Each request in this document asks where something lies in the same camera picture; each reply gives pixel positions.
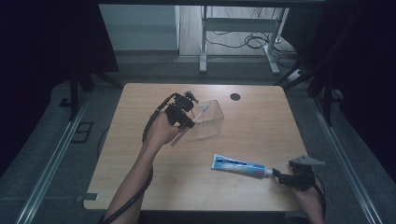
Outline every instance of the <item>human arm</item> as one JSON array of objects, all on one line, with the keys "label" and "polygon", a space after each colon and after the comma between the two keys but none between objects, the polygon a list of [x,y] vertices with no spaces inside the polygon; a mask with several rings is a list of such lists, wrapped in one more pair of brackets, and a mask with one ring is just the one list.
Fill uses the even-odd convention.
[{"label": "human arm", "polygon": [[[148,130],[146,141],[144,142],[133,167],[129,171],[128,175],[125,176],[111,201],[104,220],[119,210],[142,188],[149,177],[155,156],[161,147],[172,141],[178,133],[178,127],[172,126],[169,123],[166,114],[164,112],[160,112]],[[143,195],[112,223],[137,223],[142,202]]]},{"label": "human arm", "polygon": [[[321,182],[317,180],[319,189],[323,191]],[[290,188],[298,204],[305,212],[311,224],[324,224],[326,223],[323,217],[322,204],[320,203],[320,196],[314,187],[308,190],[300,190],[297,188]]]}]

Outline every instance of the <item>hand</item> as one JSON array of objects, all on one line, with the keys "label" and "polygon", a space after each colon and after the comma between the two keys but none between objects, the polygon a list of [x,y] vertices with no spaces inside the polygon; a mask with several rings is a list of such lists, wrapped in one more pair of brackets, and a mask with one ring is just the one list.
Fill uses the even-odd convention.
[{"label": "hand", "polygon": [[[323,187],[321,186],[320,181],[318,181],[317,179],[316,181],[320,190],[323,191]],[[291,192],[294,194],[294,197],[296,198],[298,204],[308,216],[310,223],[324,223],[320,196],[318,195],[314,187],[311,187],[310,189],[305,191],[296,188],[290,189]]]},{"label": "hand", "polygon": [[155,144],[157,147],[161,147],[164,144],[171,142],[178,133],[180,133],[178,127],[173,126],[167,115],[164,112],[160,112],[157,118],[152,122],[151,127],[148,130],[148,135],[145,144],[150,142]]}]

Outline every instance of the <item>toothpaste cap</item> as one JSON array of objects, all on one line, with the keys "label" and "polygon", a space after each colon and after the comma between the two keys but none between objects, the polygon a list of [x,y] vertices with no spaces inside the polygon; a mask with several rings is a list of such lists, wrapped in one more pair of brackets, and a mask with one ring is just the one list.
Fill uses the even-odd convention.
[{"label": "toothpaste cap", "polygon": [[265,174],[266,174],[266,175],[272,175],[272,174],[273,174],[272,169],[266,169],[266,170],[265,170]]}]

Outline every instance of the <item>white wall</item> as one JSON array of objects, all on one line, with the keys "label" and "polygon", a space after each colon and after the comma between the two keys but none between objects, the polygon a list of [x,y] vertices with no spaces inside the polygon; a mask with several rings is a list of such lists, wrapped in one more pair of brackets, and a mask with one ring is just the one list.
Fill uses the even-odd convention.
[{"label": "white wall", "polygon": [[178,49],[178,6],[99,7],[114,50]]}]

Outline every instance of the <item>forearm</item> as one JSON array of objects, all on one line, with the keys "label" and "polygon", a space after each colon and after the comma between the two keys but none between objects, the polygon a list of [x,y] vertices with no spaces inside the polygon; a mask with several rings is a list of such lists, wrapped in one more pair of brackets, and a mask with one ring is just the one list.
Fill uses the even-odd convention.
[{"label": "forearm", "polygon": [[[107,209],[105,219],[117,212],[127,203],[146,183],[152,167],[154,158],[161,146],[146,141],[134,163],[134,166],[125,176],[110,206]],[[143,202],[143,195],[122,215],[112,223],[137,223],[140,208]]]}]

